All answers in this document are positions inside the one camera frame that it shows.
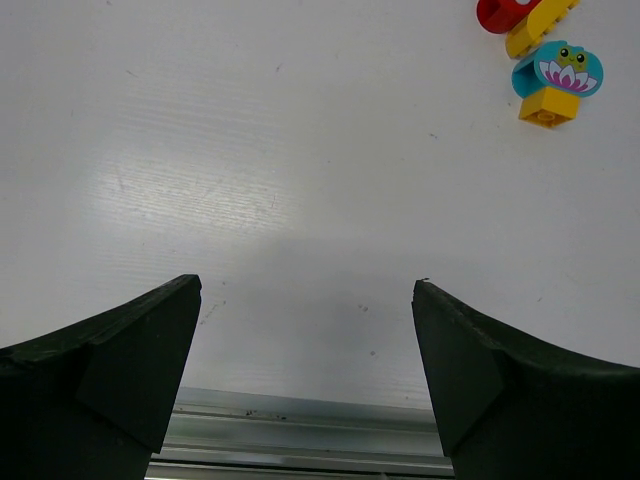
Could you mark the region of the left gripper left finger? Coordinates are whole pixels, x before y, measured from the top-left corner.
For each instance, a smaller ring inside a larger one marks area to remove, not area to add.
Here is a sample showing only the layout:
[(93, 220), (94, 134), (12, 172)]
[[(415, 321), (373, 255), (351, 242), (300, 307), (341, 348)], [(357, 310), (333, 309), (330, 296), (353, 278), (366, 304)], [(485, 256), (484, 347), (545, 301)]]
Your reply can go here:
[(1, 351), (4, 479), (142, 479), (160, 452), (202, 284), (177, 278)]

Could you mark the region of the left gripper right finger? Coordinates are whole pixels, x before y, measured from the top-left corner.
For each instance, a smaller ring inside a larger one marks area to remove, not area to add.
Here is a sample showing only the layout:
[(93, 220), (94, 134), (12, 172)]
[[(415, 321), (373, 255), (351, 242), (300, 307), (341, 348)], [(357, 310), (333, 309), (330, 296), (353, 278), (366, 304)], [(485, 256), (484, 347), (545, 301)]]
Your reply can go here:
[(639, 371), (542, 341), (426, 280), (412, 313), (459, 479), (635, 479)]

